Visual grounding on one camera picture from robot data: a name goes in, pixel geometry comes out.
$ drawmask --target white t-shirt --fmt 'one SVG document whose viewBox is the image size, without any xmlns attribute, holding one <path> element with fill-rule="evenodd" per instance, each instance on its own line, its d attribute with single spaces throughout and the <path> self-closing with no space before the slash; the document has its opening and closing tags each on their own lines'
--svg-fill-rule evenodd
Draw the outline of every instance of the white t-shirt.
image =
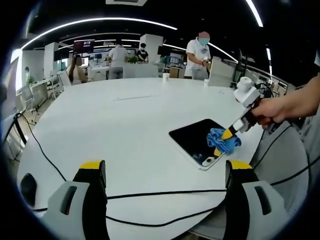
<svg viewBox="0 0 320 240">
<path fill-rule="evenodd" d="M 69 76 L 70 68 L 71 68 L 71 65 L 66 69 L 66 73 L 68 74 L 68 76 Z M 73 82 L 71 84 L 77 85 L 81 83 L 82 82 L 80 80 L 79 73 L 78 73 L 78 66 L 75 66 L 73 70 Z"/>
<path fill-rule="evenodd" d="M 208 58 L 208 59 L 211 58 L 210 49 L 209 49 L 208 45 L 202 46 L 200 44 L 200 42 L 198 41 L 198 39 L 193 39 L 188 43 L 188 45 L 186 47 L 186 52 L 193 54 L 199 60 L 202 60 L 204 58 Z M 192 71 L 194 69 L 201 69 L 201 68 L 206 70 L 206 68 L 204 66 L 196 64 L 196 63 L 190 61 L 188 58 L 184 75 L 187 77 L 192 77 Z"/>
<path fill-rule="evenodd" d="M 123 68 L 125 65 L 125 59 L 128 56 L 128 51 L 123 46 L 117 45 L 109 52 L 108 55 L 112 58 L 112 68 Z"/>
</svg>

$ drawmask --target floor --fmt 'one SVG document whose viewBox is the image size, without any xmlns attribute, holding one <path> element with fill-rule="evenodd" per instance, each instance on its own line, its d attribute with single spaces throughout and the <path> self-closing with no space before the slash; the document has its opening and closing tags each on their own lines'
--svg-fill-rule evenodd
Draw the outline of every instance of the floor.
<svg viewBox="0 0 320 240">
<path fill-rule="evenodd" d="M 38 109 L 38 112 L 35 114 L 31 114 L 29 112 L 24 112 L 23 115 L 27 119 L 27 121 L 30 123 L 29 126 L 31 130 L 35 127 L 41 116 L 45 113 L 45 111 L 50 107 L 50 105 L 53 103 L 54 99 L 47 99 Z M 28 141 L 28 138 L 32 138 L 29 126 L 27 122 L 23 119 L 23 117 L 20 117 L 18 119 L 19 125 L 21 127 L 21 130 L 24 134 L 24 137 Z M 12 152 L 13 157 L 8 160 L 8 167 L 9 171 L 11 173 L 12 178 L 16 181 L 17 180 L 17 173 L 19 168 L 19 161 L 21 158 L 21 155 L 23 154 L 23 149 L 25 147 L 24 143 L 21 141 L 19 135 L 17 134 L 17 130 L 15 126 L 11 129 L 8 142 L 10 145 L 9 151 Z M 204 240 L 205 238 L 198 237 L 194 234 L 191 234 L 189 232 L 185 232 L 182 235 L 174 238 L 174 240 Z"/>
</svg>

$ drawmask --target ceiling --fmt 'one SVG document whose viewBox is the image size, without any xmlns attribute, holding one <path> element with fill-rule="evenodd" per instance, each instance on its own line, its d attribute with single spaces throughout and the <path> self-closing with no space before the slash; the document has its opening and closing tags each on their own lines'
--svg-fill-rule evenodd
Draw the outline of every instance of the ceiling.
<svg viewBox="0 0 320 240">
<path fill-rule="evenodd" d="M 316 45 L 320 43 L 319 32 L 316 31 L 320 31 L 320 21 L 316 19 L 319 13 L 315 11 L 317 8 L 314 3 L 310 0 L 253 2 L 264 27 L 258 26 L 246 0 L 147 0 L 143 6 L 106 4 L 105 0 L 90 0 L 86 4 L 71 0 L 43 1 L 33 11 L 29 25 L 29 32 L 35 35 L 62 24 L 100 17 L 143 19 L 169 25 L 177 30 L 135 21 L 93 21 L 58 29 L 26 49 L 62 41 L 70 45 L 74 39 L 67 39 L 92 34 L 100 35 L 80 37 L 77 40 L 140 39 L 139 35 L 124 33 L 160 35 L 166 44 L 186 48 L 198 31 L 206 31 L 210 34 L 212 44 L 232 56 L 236 56 L 238 49 L 241 49 L 243 55 L 255 60 L 255 67 L 266 72 L 269 72 L 266 48 L 270 48 L 274 75 L 296 86 L 306 83 L 317 71 L 313 62 Z M 228 59 L 214 47 L 210 47 L 210 51 L 212 56 Z"/>
</svg>

